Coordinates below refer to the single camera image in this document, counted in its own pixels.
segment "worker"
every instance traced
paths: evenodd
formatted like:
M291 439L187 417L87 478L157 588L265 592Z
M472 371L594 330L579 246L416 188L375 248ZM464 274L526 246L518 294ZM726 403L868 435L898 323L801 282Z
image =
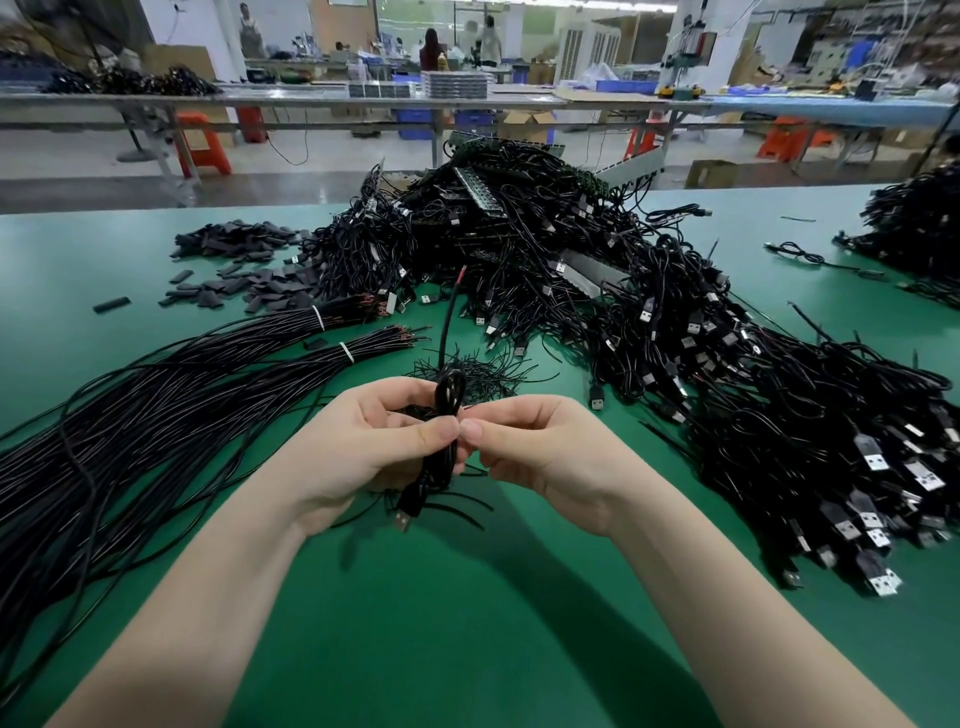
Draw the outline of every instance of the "worker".
M493 479L534 491L574 525L611 540L728 728L913 725L584 406L527 395L426 423L399 413L432 405L434 390L399 376L334 399L213 514L48 728L219 725L304 541L326 531L364 486L402 488L424 456L454 442L454 474L479 451ZM322 590L323 576L315 577ZM429 680L401 679L419 685L422 699L436 697Z
M247 3L240 3L240 50L245 59L264 59L267 57L263 50L263 36L260 26L250 16Z
M487 15L487 26L480 35L480 64L498 66L501 58L503 58L503 46L493 28L493 16Z
M423 35L423 47L420 48L420 70L421 71L439 71L440 70L440 41L437 39L437 31L428 28Z

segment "air conditioner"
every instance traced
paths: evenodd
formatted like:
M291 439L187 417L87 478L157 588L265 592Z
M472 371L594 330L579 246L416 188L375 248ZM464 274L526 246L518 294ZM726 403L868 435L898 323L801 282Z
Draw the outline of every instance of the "air conditioner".
M616 63L620 46L620 30L602 23L570 23L560 29L560 50L554 84L579 79L590 66Z

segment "grey floor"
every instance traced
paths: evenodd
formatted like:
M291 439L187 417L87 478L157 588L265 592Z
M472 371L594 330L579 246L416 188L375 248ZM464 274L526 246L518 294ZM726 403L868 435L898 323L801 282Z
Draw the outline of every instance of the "grey floor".
M628 133L558 133L564 159L585 169L619 161ZM0 214L70 210L150 209L175 206L164 193L155 162L123 164L117 154L132 147L124 133L3 133L0 143ZM684 187L690 163L723 159L738 164L735 186L805 186L893 182L902 179L907 152L881 148L877 161L837 167L836 150L814 149L794 171L756 159L761 139L736 132L675 138L658 189ZM430 164L430 142L395 133L356 139L349 132L274 133L269 144L228 148L233 174L202 175L198 206L272 206L345 203L378 162L387 170L418 170ZM280 156L283 153L288 160ZM169 159L179 171L176 157Z

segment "cable tie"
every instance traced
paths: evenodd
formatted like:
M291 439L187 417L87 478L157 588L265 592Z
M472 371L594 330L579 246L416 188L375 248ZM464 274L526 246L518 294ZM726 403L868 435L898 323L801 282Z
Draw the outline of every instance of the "cable tie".
M350 350L347 348L347 345L344 344L344 342L341 341L341 342L340 342L340 346L343 347L344 352L345 352L345 353L347 354L347 356L349 357L349 359L350 359L350 364L356 364L356 362L353 360L353 354L350 353Z
M317 321L320 322L320 331L326 331L326 327L324 326L324 319L321 317L320 311L317 310L317 306L311 305L310 307L313 309L313 312L317 314Z

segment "green workbench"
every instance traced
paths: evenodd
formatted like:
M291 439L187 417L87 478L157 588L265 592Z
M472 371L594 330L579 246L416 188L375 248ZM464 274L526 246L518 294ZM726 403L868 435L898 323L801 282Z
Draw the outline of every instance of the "green workbench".
M922 366L960 378L960 313L889 283L807 268L761 248L765 241L790 239L828 259L855 260L829 240L840 229L860 230L858 212L869 191L651 192L644 207L698 202L711 208L712 217L683 222L686 238L703 253L719 238L713 259L731 275L732 290L798 335L809 337L810 331L787 301L838 338L852 338L856 329L882 354L909 361L916 349ZM222 265L173 261L168 254L175 233L235 218L313 229L341 208L0 217L0 428L145 352L242 315L240 301L218 311L156 304L181 268L192 268L193 279L203 280ZM102 316L90 309L124 295L132 305ZM414 303L392 321L435 325L436 339L442 314L439 306ZM355 333L347 329L338 338ZM465 319L454 320L450 342L466 350L484 343L481 329ZM553 342L547 346L562 353ZM332 391L405 374L430 347L426 342L357 365L334 380ZM559 375L522 391L585 400L583 370L558 364L540 342L529 357L539 364L532 376ZM760 566L749 529L637 422L640 414L640 407L624 407L608 395L600 416ZM527 491L481 478L462 478L456 487L495 507L492 514L473 514L485 531L447 514L424 513L401 535L376 509L305 546L228 725L715 724L680 650L610 543L580 532ZM38 725L56 709L176 555L123 580L20 701L10 725ZM864 598L835 574L800 560L806 588L786 598L921 726L960 725L960 551L943 544L920 553L900 544L890 562L904 580L895 597ZM57 614L54 607L43 616L31 644L39 643Z

